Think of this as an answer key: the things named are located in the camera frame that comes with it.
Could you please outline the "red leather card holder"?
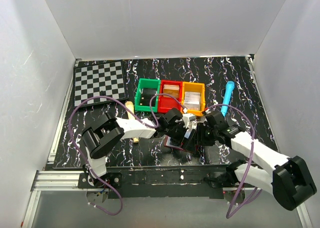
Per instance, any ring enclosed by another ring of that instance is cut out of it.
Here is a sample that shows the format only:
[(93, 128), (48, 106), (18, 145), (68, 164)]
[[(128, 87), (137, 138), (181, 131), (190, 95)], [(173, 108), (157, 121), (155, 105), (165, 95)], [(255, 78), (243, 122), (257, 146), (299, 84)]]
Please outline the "red leather card holder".
[(165, 136), (164, 146), (178, 151), (194, 153), (196, 148), (191, 139), (184, 137), (181, 142), (174, 141), (171, 137)]

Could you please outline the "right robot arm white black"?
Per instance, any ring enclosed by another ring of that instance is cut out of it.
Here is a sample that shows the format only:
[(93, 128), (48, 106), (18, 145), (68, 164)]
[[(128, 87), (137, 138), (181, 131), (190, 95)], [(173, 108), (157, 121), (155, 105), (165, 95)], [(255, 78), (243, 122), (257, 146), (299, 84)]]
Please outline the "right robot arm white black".
[(212, 146), (219, 142), (248, 158), (248, 161), (233, 162), (224, 174), (212, 178), (212, 182), (250, 184), (273, 195), (289, 211), (317, 193), (304, 159), (288, 157), (252, 139), (242, 127), (229, 125), (219, 111), (208, 113), (204, 122), (197, 124), (195, 141), (200, 146)]

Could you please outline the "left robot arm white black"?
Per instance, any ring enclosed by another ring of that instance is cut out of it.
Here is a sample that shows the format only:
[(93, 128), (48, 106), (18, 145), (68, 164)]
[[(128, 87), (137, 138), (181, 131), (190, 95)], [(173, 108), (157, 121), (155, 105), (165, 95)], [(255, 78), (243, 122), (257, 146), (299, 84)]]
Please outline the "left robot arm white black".
[(183, 146), (191, 137), (191, 125), (196, 120), (194, 114), (182, 114), (176, 108), (140, 120), (115, 117), (109, 112), (103, 114), (82, 132), (82, 142), (88, 155), (88, 183), (94, 187), (102, 185), (98, 178), (107, 174), (106, 157), (121, 140), (167, 136), (174, 146), (184, 150)]

